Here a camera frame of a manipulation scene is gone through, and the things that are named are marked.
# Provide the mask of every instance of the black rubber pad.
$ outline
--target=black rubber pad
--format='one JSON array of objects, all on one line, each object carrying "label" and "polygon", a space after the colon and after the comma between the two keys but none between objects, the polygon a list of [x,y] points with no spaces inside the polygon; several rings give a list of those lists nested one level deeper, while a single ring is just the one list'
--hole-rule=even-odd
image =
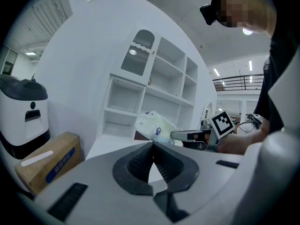
[{"label": "black rubber pad", "polygon": [[64,221],[88,186],[74,183],[60,199],[48,210],[48,213],[60,221]]},{"label": "black rubber pad", "polygon": [[225,166],[225,167],[231,167],[231,168],[238,168],[239,166],[239,163],[232,163],[232,162],[227,162],[227,161],[224,161],[224,160],[218,160],[216,162],[216,164],[219,164],[219,165],[222,165],[222,166]]}]

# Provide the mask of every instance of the person's hand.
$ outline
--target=person's hand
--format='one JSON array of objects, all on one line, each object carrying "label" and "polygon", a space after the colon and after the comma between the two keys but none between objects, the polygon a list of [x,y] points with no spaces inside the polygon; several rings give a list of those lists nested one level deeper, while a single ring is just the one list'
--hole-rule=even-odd
[{"label": "person's hand", "polygon": [[[193,137],[196,141],[198,141],[198,134],[194,134]],[[205,133],[203,142],[208,143],[209,141],[210,141],[210,133]]]},{"label": "person's hand", "polygon": [[244,155],[249,145],[248,142],[245,141],[245,137],[236,134],[229,134],[220,142],[221,144],[217,147],[217,152],[239,155]]}]

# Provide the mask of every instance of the white plastic bag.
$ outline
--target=white plastic bag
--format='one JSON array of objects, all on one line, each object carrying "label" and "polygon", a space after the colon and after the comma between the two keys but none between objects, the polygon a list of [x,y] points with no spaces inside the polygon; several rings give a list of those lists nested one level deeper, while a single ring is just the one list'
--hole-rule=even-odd
[{"label": "white plastic bag", "polygon": [[175,144],[170,134],[177,131],[176,126],[156,111],[139,114],[135,122],[135,129],[152,141]]}]

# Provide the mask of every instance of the balcony railing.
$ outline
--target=balcony railing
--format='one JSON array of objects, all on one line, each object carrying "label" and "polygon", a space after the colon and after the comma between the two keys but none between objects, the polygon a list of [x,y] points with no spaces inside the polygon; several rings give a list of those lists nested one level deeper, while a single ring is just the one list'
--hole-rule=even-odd
[{"label": "balcony railing", "polygon": [[261,90],[263,74],[224,77],[212,80],[216,91]]}]

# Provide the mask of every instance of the white sticker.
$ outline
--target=white sticker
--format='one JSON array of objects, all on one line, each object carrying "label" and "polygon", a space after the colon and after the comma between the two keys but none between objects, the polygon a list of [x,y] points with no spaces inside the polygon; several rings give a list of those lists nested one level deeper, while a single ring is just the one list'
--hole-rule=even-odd
[{"label": "white sticker", "polygon": [[29,158],[29,159],[27,159],[25,161],[22,161],[21,162],[21,166],[22,167],[26,167],[26,166],[28,166],[30,164],[33,164],[33,163],[35,163],[35,162],[37,162],[39,160],[42,160],[43,158],[46,158],[47,156],[50,156],[52,154],[53,154],[53,151],[44,152],[44,153],[42,153],[40,155],[37,155],[35,157]]},{"label": "white sticker", "polygon": [[220,139],[234,130],[234,125],[231,117],[226,111],[217,113],[209,118],[210,124],[213,127],[217,138]]}]

